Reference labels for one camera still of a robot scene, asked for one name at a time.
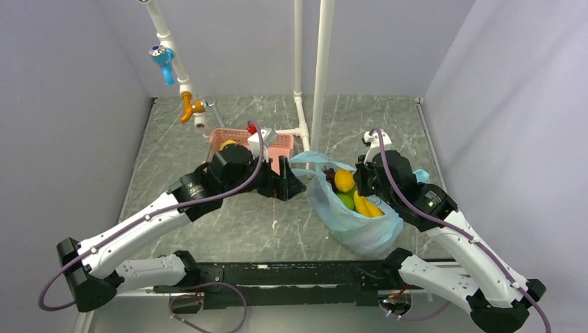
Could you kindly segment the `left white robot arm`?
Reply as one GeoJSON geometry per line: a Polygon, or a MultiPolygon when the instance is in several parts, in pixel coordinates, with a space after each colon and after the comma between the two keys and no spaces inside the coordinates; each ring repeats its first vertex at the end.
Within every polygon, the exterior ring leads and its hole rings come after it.
{"type": "Polygon", "coordinates": [[[285,156],[279,171],[248,148],[230,144],[211,161],[180,177],[148,207],[95,237],[76,241],[67,237],[56,249],[64,277],[80,312],[107,304],[116,294],[142,287],[167,285],[194,289],[200,270],[190,252],[178,250],[160,259],[132,260],[153,241],[221,208],[224,198],[255,191],[287,201],[305,191],[285,156]]]}

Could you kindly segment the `light blue plastic bag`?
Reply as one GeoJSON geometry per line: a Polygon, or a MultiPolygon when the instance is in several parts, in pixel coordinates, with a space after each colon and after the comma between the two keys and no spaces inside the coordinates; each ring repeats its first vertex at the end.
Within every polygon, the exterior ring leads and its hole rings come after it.
{"type": "Polygon", "coordinates": [[[372,195],[368,201],[383,211],[383,216],[368,218],[348,209],[333,191],[323,172],[332,168],[355,171],[350,165],[337,162],[323,153],[303,151],[289,161],[292,172],[298,177],[310,177],[306,186],[306,199],[319,219],[330,230],[332,237],[353,253],[376,259],[389,253],[403,230],[404,221],[383,200],[372,195]],[[296,169],[295,164],[308,164],[308,169],[296,169]]]}

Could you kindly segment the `yellow fake pear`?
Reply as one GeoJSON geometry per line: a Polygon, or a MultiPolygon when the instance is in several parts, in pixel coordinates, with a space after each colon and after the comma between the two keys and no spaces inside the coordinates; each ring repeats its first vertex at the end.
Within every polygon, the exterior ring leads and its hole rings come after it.
{"type": "Polygon", "coordinates": [[[233,145],[239,145],[239,143],[238,143],[238,142],[236,142],[236,141],[234,141],[234,140],[232,140],[232,139],[229,139],[229,140],[226,140],[226,141],[224,141],[224,142],[223,142],[223,143],[222,143],[222,144],[219,146],[219,149],[218,149],[218,150],[219,150],[219,151],[222,151],[222,150],[224,150],[225,148],[227,148],[228,146],[233,146],[233,145]]]}

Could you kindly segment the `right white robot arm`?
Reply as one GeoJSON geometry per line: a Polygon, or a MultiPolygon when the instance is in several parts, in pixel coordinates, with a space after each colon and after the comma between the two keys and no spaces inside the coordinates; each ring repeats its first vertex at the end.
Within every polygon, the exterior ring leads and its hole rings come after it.
{"type": "Polygon", "coordinates": [[[397,248],[383,261],[382,278],[398,288],[414,285],[464,310],[484,332],[516,332],[529,309],[546,292],[538,279],[510,268],[479,237],[457,203],[441,187],[418,180],[397,151],[358,157],[356,181],[361,196],[376,196],[406,223],[440,244],[465,270],[464,276],[438,268],[411,251],[397,248]]]}

